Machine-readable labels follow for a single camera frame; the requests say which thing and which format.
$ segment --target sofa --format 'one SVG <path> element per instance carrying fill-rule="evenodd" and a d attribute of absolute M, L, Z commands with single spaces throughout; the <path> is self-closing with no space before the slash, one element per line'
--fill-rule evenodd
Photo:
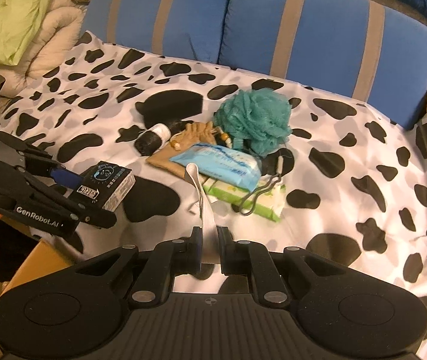
<path fill-rule="evenodd" d="M 82 29 L 367 102 L 407 129 L 425 109 L 427 26 L 370 0 L 92 0 Z"/>

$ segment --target brown stripe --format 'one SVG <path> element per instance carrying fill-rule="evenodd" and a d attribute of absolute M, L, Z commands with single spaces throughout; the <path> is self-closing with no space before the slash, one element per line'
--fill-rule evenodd
<path fill-rule="evenodd" d="M 283 79 L 287 76 L 290 54 L 292 54 L 298 23 L 302 16 L 303 4 L 304 0 L 286 0 L 285 2 L 270 66 L 271 76 Z"/>
<path fill-rule="evenodd" d="M 382 49 L 385 7 L 373 1 L 369 6 L 369 23 L 366 28 L 365 48 L 352 98 L 366 102 L 377 74 Z"/>
<path fill-rule="evenodd" d="M 152 35 L 152 53 L 163 54 L 164 32 L 170 9 L 174 0 L 161 0 L 154 23 L 154 33 Z"/>
<path fill-rule="evenodd" d="M 112 0 L 110 3 L 109 17 L 107 18 L 107 43 L 115 43 L 118 10 L 122 0 Z"/>

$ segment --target crosshair symbol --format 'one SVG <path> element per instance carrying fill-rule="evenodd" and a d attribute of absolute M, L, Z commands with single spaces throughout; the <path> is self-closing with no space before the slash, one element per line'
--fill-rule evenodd
<path fill-rule="evenodd" d="M 207 303 L 209 306 L 213 306 L 215 303 L 217 303 L 218 302 L 218 300 L 217 299 L 215 299 L 215 298 L 207 298 L 206 300 L 205 300 L 205 303 Z"/>

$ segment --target blue plastic package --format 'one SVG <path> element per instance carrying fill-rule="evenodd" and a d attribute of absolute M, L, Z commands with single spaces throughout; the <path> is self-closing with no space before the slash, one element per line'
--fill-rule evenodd
<path fill-rule="evenodd" d="M 193 162 L 199 172 L 252 192 L 260 180 L 257 160 L 250 154 L 224 146 L 198 143 L 170 161 L 186 166 Z"/>

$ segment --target silver screw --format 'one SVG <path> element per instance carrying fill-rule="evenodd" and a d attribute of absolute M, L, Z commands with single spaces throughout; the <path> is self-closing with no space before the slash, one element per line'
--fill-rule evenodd
<path fill-rule="evenodd" d="M 137 291 L 132 294 L 132 299 L 139 303 L 148 303 L 155 299 L 152 291 Z"/>
<path fill-rule="evenodd" d="M 282 303 L 287 300 L 287 294 L 280 291 L 270 291 L 267 292 L 263 298 L 270 303 Z"/>

